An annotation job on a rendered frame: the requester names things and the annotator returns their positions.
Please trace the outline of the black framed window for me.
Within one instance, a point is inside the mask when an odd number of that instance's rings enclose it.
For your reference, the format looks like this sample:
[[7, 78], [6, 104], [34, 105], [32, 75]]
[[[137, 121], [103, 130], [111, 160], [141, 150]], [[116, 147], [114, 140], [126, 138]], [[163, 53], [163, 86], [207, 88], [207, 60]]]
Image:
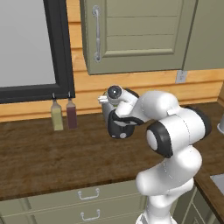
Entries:
[[0, 0], [0, 104], [74, 98], [66, 0]]

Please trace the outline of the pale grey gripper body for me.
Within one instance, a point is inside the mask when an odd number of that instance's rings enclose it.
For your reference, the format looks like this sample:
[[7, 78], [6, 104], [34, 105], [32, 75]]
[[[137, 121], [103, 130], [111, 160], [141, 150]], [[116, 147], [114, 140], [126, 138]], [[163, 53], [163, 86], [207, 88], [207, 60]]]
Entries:
[[105, 123], [108, 122], [109, 114], [114, 109], [115, 109], [114, 106], [112, 104], [110, 104], [110, 103], [103, 103], [101, 105], [101, 110], [102, 110], [102, 113], [103, 113], [103, 117], [104, 117]]

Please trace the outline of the olive green base cupboard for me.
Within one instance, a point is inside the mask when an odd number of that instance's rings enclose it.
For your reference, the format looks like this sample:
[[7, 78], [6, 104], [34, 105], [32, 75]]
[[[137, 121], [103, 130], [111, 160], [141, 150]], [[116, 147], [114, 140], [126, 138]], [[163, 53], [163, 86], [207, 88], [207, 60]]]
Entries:
[[196, 186], [178, 198], [172, 217], [178, 224], [220, 224]]

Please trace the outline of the olive green drawer front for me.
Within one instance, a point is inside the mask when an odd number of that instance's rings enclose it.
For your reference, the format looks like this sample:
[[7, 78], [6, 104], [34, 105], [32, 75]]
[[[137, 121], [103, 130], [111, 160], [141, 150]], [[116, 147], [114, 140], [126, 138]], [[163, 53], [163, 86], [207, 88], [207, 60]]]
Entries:
[[[78, 206], [5, 215], [0, 224], [135, 224], [137, 217], [145, 209], [146, 197], [134, 194]], [[98, 220], [83, 221], [81, 212], [101, 210]]]
[[31, 209], [31, 204], [27, 198], [0, 201], [0, 214], [2, 216], [21, 214]]
[[[79, 199], [78, 196], [79, 190], [94, 190], [95, 188], [100, 189], [100, 196], [97, 199], [91, 199], [91, 200]], [[97, 200], [108, 200], [134, 194], [138, 194], [138, 190], [136, 182], [134, 180], [131, 180], [108, 185], [99, 185], [77, 190], [54, 192], [38, 196], [32, 196], [29, 197], [28, 200], [31, 204], [31, 209], [40, 210], [53, 207], [76, 205], [80, 203], [92, 202]]]

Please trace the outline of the dark red sauce bottle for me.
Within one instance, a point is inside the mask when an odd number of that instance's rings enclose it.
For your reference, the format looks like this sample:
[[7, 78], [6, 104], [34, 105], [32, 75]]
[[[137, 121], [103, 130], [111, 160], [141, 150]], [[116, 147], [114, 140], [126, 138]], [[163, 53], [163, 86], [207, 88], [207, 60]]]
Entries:
[[68, 128], [76, 129], [77, 128], [77, 115], [76, 115], [76, 106], [73, 103], [71, 94], [68, 94], [68, 103], [66, 105], [66, 118]]

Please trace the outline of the olive green cupboard door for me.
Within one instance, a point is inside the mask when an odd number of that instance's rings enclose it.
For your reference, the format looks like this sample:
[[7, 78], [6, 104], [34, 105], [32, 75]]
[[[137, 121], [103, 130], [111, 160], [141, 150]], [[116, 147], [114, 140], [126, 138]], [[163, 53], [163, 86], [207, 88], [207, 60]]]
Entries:
[[[100, 7], [101, 61], [95, 61]], [[197, 0], [80, 0], [90, 75], [176, 70], [183, 65]]]

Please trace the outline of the yellow-green sauce bottle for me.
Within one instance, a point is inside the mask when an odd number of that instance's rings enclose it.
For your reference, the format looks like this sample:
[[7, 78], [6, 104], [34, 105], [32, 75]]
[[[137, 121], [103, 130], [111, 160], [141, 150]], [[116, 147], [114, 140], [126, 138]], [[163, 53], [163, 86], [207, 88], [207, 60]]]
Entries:
[[55, 131], [63, 130], [61, 106], [57, 103], [55, 94], [52, 95], [51, 117], [53, 129]]

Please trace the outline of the plain olive green cupboard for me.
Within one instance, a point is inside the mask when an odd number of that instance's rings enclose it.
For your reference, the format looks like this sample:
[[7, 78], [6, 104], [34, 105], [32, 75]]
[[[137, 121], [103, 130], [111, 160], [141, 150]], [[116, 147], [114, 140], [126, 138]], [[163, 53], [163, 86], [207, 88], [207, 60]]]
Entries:
[[224, 68], [224, 0], [198, 0], [185, 70]]

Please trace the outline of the grey wall socket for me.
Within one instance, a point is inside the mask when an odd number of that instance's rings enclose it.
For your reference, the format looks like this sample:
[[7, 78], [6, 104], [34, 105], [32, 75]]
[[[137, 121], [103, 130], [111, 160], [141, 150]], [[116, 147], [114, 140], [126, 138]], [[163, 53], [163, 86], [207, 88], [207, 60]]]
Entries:
[[176, 75], [176, 83], [185, 83], [186, 82], [187, 71], [178, 70]]

